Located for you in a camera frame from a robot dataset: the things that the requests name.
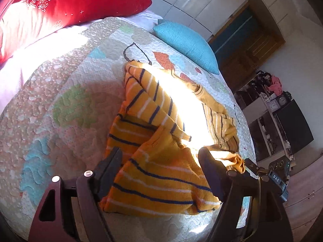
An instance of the black monitor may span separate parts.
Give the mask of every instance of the black monitor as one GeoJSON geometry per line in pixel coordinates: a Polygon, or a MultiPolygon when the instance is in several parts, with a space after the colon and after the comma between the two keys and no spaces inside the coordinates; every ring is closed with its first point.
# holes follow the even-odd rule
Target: black monitor
{"type": "Polygon", "coordinates": [[[314,140],[306,119],[295,100],[278,110],[276,115],[285,131],[293,154],[314,140]]]}

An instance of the turquoise pillow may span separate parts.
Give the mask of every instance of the turquoise pillow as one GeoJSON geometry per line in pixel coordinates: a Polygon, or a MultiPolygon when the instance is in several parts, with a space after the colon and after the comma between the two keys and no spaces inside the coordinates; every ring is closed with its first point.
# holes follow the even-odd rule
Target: turquoise pillow
{"type": "Polygon", "coordinates": [[[154,31],[159,39],[191,59],[204,70],[220,74],[211,47],[197,32],[185,25],[164,19],[158,20],[158,25],[154,27],[154,31]]]}

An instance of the clock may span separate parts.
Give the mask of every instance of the clock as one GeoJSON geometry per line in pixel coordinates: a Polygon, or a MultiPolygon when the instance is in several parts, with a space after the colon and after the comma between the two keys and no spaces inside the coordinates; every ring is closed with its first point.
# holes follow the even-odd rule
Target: clock
{"type": "Polygon", "coordinates": [[[268,107],[272,112],[275,112],[280,108],[280,105],[279,105],[278,101],[276,99],[274,99],[268,103],[268,107]]]}
{"type": "Polygon", "coordinates": [[[290,98],[291,98],[291,95],[287,95],[286,92],[283,92],[280,96],[276,97],[276,100],[278,101],[281,107],[284,107],[291,101],[290,98]]]}

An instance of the metal bolt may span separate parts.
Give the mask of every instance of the metal bolt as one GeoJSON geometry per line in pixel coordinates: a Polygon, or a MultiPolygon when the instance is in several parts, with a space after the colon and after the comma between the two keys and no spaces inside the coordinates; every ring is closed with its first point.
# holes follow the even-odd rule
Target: metal bolt
{"type": "Polygon", "coordinates": [[[235,176],[237,176],[237,172],[234,171],[234,170],[229,170],[228,175],[231,176],[231,177],[235,177],[235,176]]]}
{"type": "Polygon", "coordinates": [[[261,177],[261,180],[264,181],[264,182],[268,182],[269,181],[269,177],[267,175],[263,175],[261,177]]]}
{"type": "Polygon", "coordinates": [[[54,176],[53,178],[52,178],[52,181],[54,182],[54,183],[56,183],[56,182],[58,182],[59,181],[59,179],[60,179],[60,177],[59,176],[54,176]]]}
{"type": "Polygon", "coordinates": [[[88,170],[88,171],[84,172],[84,176],[86,176],[86,177],[90,177],[92,175],[93,175],[93,172],[91,170],[88,170]]]}

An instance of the yellow sweater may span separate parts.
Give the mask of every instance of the yellow sweater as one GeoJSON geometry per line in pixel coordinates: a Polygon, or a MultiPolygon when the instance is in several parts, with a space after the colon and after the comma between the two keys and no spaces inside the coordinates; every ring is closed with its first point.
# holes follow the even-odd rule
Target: yellow sweater
{"type": "Polygon", "coordinates": [[[215,159],[243,173],[234,119],[202,86],[172,70],[132,61],[125,91],[106,149],[106,156],[115,146],[122,149],[123,167],[101,208],[136,216],[217,209],[220,201],[196,154],[207,146],[215,159]]]}

